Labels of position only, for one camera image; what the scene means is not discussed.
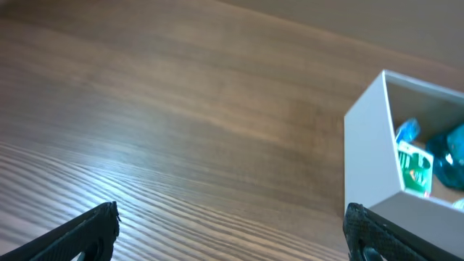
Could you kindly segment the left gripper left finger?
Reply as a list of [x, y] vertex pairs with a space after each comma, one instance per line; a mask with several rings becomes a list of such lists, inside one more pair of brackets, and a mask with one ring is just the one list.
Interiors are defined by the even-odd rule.
[[110, 261], [119, 236], [116, 202], [105, 202], [6, 254], [1, 261]]

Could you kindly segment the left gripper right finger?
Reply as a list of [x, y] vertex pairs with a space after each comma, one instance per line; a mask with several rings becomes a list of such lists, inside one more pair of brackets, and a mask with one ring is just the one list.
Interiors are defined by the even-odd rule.
[[463, 261], [358, 203], [344, 214], [349, 261]]

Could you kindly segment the white lotion tube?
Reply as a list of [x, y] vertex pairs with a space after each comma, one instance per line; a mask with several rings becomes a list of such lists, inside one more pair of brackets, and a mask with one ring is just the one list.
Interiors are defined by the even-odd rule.
[[464, 209], [464, 199], [457, 200], [452, 204], [452, 206], [456, 209], [463, 210]]

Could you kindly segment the green Dettol soap bar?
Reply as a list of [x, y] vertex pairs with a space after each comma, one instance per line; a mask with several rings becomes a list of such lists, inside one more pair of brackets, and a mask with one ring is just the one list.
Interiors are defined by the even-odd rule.
[[398, 143], [397, 151], [405, 190], [420, 197], [429, 197], [432, 190], [434, 156], [405, 141]]

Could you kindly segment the blue mouthwash bottle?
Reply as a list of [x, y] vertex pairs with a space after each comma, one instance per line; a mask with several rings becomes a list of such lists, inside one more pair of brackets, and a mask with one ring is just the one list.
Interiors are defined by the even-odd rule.
[[449, 189], [463, 190], [463, 124], [427, 141], [434, 156], [433, 173]]

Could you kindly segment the blue white toothbrush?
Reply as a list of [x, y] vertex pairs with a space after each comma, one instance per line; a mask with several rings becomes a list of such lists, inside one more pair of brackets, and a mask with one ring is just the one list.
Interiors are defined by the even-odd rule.
[[410, 118], [403, 122], [401, 126], [396, 129], [395, 141], [397, 144], [404, 141], [406, 143], [412, 143], [421, 132], [421, 127], [416, 118]]

